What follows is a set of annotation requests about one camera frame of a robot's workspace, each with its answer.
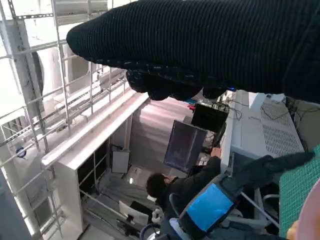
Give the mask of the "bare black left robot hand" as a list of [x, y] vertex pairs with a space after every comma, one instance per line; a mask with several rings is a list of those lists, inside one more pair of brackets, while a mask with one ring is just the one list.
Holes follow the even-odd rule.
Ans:
[[220, 174], [211, 180], [185, 207], [178, 222], [192, 240], [276, 240], [277, 236], [222, 227], [221, 223], [236, 207], [244, 188], [258, 189], [269, 184], [276, 174], [309, 162], [315, 153], [298, 152], [273, 158], [263, 156], [246, 164], [231, 176]]

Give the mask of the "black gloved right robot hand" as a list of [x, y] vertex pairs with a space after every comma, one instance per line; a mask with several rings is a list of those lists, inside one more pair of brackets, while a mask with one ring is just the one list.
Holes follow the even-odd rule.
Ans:
[[138, 0], [73, 27], [72, 52], [161, 101], [228, 90], [320, 101], [317, 0]]

